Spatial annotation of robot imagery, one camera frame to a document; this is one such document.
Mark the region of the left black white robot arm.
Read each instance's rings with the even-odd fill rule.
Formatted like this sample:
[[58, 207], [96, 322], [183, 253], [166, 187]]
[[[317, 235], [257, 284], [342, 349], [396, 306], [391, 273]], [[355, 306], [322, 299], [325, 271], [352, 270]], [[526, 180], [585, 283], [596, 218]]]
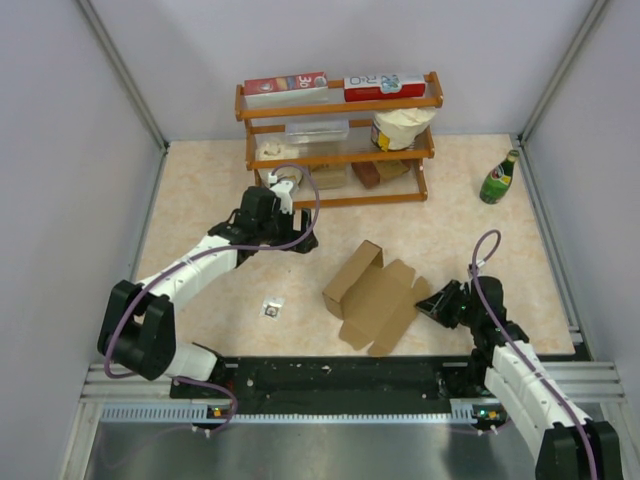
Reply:
[[211, 227], [188, 253], [141, 281], [122, 280], [111, 290], [97, 341], [104, 371], [146, 380], [186, 377], [205, 396], [226, 387], [227, 374], [214, 351], [178, 340], [177, 314], [219, 277], [239, 268], [259, 251], [306, 254], [318, 245], [313, 229], [319, 209], [295, 210], [295, 186], [251, 186], [229, 217]]

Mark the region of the small plastic bag packet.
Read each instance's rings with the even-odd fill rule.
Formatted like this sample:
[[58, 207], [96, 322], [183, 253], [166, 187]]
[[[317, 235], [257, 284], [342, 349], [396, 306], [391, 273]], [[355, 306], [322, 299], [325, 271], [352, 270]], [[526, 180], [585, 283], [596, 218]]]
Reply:
[[277, 320], [280, 317], [284, 304], [285, 299], [282, 297], [266, 297], [261, 307], [261, 315]]

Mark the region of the brown cardboard box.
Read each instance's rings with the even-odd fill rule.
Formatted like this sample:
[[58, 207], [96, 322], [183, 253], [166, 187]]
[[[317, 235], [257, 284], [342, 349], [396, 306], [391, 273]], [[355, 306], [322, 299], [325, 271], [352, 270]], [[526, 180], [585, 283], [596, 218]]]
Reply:
[[385, 357], [431, 295], [429, 282], [400, 259], [384, 262], [383, 249], [363, 241], [322, 292], [326, 309], [342, 321], [338, 337], [354, 350]]

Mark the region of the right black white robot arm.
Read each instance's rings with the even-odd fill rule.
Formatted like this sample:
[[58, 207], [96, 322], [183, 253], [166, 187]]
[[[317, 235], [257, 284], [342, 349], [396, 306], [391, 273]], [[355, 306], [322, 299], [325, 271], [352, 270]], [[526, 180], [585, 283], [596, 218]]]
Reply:
[[623, 477], [615, 428], [593, 420], [561, 391], [522, 328], [507, 318], [499, 279], [452, 280], [416, 308], [446, 328], [469, 329], [467, 384], [499, 400], [529, 447], [537, 479]]

